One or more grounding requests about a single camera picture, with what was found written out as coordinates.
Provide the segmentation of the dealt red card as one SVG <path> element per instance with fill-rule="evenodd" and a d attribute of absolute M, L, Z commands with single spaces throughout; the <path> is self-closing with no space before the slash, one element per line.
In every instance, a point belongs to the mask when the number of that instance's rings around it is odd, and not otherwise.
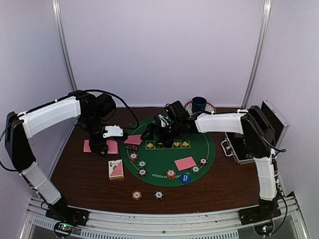
<path fill-rule="evenodd" d="M 88 140 L 88 139 L 84 140 L 83 152 L 85 152 L 85 153 L 91 152 L 90 145 L 89 145 L 89 140 Z"/>
<path fill-rule="evenodd" d="M 190 168 L 196 166 L 196 162 L 194 161 L 192 156 L 175 160 L 174 163 L 175 163 L 178 171 L 183 171 L 183 170 L 190 169 Z"/>
<path fill-rule="evenodd" d="M 124 141 L 124 144 L 140 145 L 143 142 L 141 136 L 141 134 L 129 135 L 128 138 Z"/>

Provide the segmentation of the black red triangular dealer button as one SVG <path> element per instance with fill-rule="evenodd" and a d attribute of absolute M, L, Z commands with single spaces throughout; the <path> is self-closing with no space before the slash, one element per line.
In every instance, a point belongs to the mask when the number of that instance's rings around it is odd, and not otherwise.
<path fill-rule="evenodd" d="M 138 151 L 138 146 L 134 144 L 127 144 L 125 149 L 127 150 L 133 150 L 133 151 Z"/>

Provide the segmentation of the orange chips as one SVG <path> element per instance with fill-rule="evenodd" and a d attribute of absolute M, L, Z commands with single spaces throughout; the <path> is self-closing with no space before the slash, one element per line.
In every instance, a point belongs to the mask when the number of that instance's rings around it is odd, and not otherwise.
<path fill-rule="evenodd" d="M 167 177 L 168 179 L 173 179 L 173 178 L 175 178 L 175 176 L 176 176 L 176 171 L 173 170 L 173 169 L 169 169 L 169 170 L 166 172 L 166 177 Z"/>
<path fill-rule="evenodd" d="M 136 161 L 138 159 L 138 154 L 137 153 L 131 153 L 129 155 L 129 159 L 130 159 L 131 162 Z"/>

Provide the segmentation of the green chips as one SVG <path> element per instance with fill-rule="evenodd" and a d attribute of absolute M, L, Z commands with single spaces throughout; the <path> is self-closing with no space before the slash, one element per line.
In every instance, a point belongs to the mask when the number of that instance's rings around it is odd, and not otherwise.
<path fill-rule="evenodd" d="M 192 172 L 192 173 L 195 173 L 195 174 L 199 173 L 199 172 L 200 172 L 200 167 L 198 167 L 198 166 L 192 167 L 192 168 L 191 168 L 191 172 Z"/>
<path fill-rule="evenodd" d="M 143 168 L 143 167 L 146 167 L 147 163 L 145 161 L 139 161 L 138 162 L 138 167 L 139 168 Z"/>

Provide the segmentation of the dark chips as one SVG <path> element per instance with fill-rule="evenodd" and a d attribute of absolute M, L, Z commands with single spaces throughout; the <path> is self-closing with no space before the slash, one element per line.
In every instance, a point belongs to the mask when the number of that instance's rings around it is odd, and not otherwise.
<path fill-rule="evenodd" d="M 146 169 L 140 169 L 138 172 L 137 172 L 137 175 L 139 176 L 139 177 L 145 177 L 145 176 L 147 176 L 147 170 Z"/>
<path fill-rule="evenodd" d="M 206 158 L 201 158 L 201 159 L 199 159 L 198 164 L 200 166 L 205 166 L 208 164 L 208 160 Z"/>

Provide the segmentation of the blue small blind button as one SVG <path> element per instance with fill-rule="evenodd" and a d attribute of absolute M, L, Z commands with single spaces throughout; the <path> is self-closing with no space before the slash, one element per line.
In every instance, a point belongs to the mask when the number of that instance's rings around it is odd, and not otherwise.
<path fill-rule="evenodd" d="M 180 177 L 179 177 L 179 180 L 182 184 L 188 184 L 191 182 L 191 175 L 189 174 L 181 174 Z"/>

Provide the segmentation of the dark red poker chip stack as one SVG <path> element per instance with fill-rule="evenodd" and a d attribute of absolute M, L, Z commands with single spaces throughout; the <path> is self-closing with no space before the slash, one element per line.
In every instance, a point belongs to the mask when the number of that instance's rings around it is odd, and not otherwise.
<path fill-rule="evenodd" d="M 161 200 L 161 199 L 163 199 L 163 197 L 164 197 L 164 193 L 163 193 L 163 191 L 161 191 L 161 190 L 157 190 L 157 191 L 155 191 L 155 193 L 154 193 L 154 197 L 155 197 L 157 200 Z"/>

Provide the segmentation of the orange poker chip stack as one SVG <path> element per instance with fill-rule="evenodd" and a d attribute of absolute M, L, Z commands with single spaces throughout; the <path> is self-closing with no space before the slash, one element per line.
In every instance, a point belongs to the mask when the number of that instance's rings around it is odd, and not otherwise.
<path fill-rule="evenodd" d="M 132 198 L 133 198 L 134 200 L 139 200 L 139 199 L 141 199 L 141 198 L 142 198 L 142 193 L 141 193 L 141 191 L 138 191 L 138 190 L 133 191 L 133 192 L 132 192 Z"/>

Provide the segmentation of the red backed card deck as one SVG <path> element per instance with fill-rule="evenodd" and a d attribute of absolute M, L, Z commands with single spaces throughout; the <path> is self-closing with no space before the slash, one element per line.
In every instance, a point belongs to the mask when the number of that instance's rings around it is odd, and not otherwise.
<path fill-rule="evenodd" d="M 118 154 L 118 143 L 115 140 L 107 140 L 106 145 L 108 146 L 107 154 Z"/>

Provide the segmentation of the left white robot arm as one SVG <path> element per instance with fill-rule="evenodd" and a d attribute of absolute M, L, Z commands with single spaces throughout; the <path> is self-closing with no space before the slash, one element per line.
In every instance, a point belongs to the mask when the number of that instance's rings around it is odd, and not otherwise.
<path fill-rule="evenodd" d="M 124 136 L 123 129 L 118 125 L 106 126 L 102 123 L 102 118 L 115 107 L 108 93 L 96 97 L 91 91 L 77 90 L 26 112 L 7 115 L 5 148 L 14 166 L 13 171 L 31 185 L 61 221 L 69 220 L 72 211 L 67 200 L 37 164 L 29 140 L 58 123 L 78 118 L 80 126 L 89 133 L 91 152 L 104 156 L 108 152 L 107 139 Z"/>

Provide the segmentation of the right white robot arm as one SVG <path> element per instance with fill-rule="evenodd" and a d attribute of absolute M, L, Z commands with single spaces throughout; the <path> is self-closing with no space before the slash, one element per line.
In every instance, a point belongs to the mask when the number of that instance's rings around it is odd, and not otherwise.
<path fill-rule="evenodd" d="M 253 157 L 259 179 L 260 204 L 256 208 L 259 219 L 267 219 L 274 211 L 278 190 L 276 187 L 275 131 L 258 106 L 235 113 L 211 113 L 205 110 L 190 114 L 176 101 L 167 104 L 166 114 L 158 114 L 142 133 L 141 139 L 156 138 L 158 144 L 172 145 L 174 139 L 182 134 L 231 132 L 244 136 L 248 153 Z"/>

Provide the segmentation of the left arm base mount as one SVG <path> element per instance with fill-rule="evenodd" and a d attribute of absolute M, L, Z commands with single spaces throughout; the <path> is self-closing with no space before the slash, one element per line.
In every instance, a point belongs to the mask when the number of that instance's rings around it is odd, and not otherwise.
<path fill-rule="evenodd" d="M 67 207 L 66 213 L 56 213 L 49 209 L 46 211 L 45 216 L 57 221 L 67 222 L 74 226 L 86 226 L 89 219 L 89 211 Z"/>

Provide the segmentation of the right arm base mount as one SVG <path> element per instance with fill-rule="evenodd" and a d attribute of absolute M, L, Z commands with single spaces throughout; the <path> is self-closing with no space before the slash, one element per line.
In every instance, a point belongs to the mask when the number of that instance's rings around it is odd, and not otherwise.
<path fill-rule="evenodd" d="M 241 225 L 255 224 L 263 221 L 270 221 L 274 217 L 281 215 L 279 209 L 275 209 L 273 212 L 269 210 L 262 210 L 259 206 L 241 209 L 238 211 L 238 215 L 241 221 Z"/>

